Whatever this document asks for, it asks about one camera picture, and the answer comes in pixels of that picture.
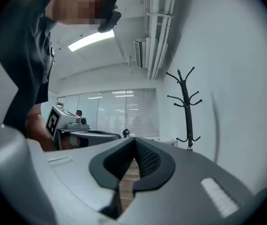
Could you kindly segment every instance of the wooden floor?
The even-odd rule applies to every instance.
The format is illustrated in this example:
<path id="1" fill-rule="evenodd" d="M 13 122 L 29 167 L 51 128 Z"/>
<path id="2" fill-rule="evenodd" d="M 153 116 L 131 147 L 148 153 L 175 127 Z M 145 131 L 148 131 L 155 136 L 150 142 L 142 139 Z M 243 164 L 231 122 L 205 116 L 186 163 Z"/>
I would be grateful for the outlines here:
<path id="1" fill-rule="evenodd" d="M 129 206 L 129 204 L 134 199 L 133 195 L 133 184 L 135 181 L 140 180 L 140 172 L 138 164 L 135 160 L 131 163 L 129 169 L 124 175 L 123 179 L 119 184 L 119 192 L 120 192 L 120 201 L 122 206 L 122 211 Z"/>

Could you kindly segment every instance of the fluorescent light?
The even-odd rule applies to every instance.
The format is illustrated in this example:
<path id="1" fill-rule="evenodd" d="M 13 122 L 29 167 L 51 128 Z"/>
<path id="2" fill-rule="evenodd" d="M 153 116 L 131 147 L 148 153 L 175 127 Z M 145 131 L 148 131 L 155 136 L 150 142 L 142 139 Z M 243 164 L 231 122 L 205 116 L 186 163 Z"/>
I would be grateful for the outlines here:
<path id="1" fill-rule="evenodd" d="M 112 92 L 112 94 L 122 94 L 125 93 L 125 91 L 116 91 L 116 92 Z"/>
<path id="2" fill-rule="evenodd" d="M 105 33 L 94 33 L 92 35 L 89 35 L 87 37 L 84 37 L 80 40 L 78 40 L 77 42 L 75 43 L 72 43 L 71 45 L 68 46 L 68 48 L 71 50 L 71 51 L 75 51 L 79 48 L 82 48 L 84 46 L 87 46 L 89 44 L 92 44 L 92 43 L 95 43 L 95 42 L 98 42 L 98 41 L 101 41 L 101 40 L 104 40 L 104 39 L 107 39 L 107 38 L 113 38 L 115 36 L 113 30 L 109 31 L 109 32 L 105 32 Z"/>
<path id="3" fill-rule="evenodd" d="M 97 98 L 102 98 L 102 97 L 89 97 L 88 99 L 97 99 Z"/>
<path id="4" fill-rule="evenodd" d="M 120 96 L 115 96 L 117 98 L 122 98 L 122 97 L 134 97 L 134 95 L 120 95 Z"/>

